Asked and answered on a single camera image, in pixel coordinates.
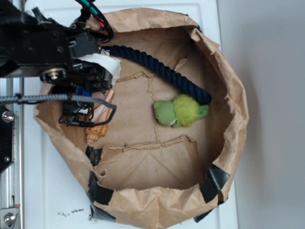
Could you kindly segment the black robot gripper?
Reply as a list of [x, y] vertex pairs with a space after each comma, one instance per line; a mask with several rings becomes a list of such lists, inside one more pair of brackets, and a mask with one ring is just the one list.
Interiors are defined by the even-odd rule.
[[98, 63], [86, 60], [100, 57], [98, 45], [89, 34], [68, 39], [72, 66], [68, 69], [46, 70], [41, 76], [44, 83], [53, 84], [52, 93], [61, 96], [62, 115], [59, 123], [77, 127], [95, 127], [109, 123], [113, 105], [105, 99], [93, 98], [93, 92], [104, 94], [111, 89], [113, 73]]

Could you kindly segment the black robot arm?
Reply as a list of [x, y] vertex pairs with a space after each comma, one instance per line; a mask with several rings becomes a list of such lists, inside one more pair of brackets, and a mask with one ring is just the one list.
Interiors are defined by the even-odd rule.
[[61, 123], [77, 127], [108, 124], [116, 105], [93, 98], [91, 92], [109, 90], [113, 71], [85, 59], [99, 54], [99, 42], [108, 42], [113, 30], [91, 0], [81, 0], [81, 16], [65, 27], [46, 18], [38, 8], [22, 12], [10, 1], [0, 3], [0, 76], [39, 77], [59, 87], [50, 95], [3, 96], [1, 105], [64, 103]]

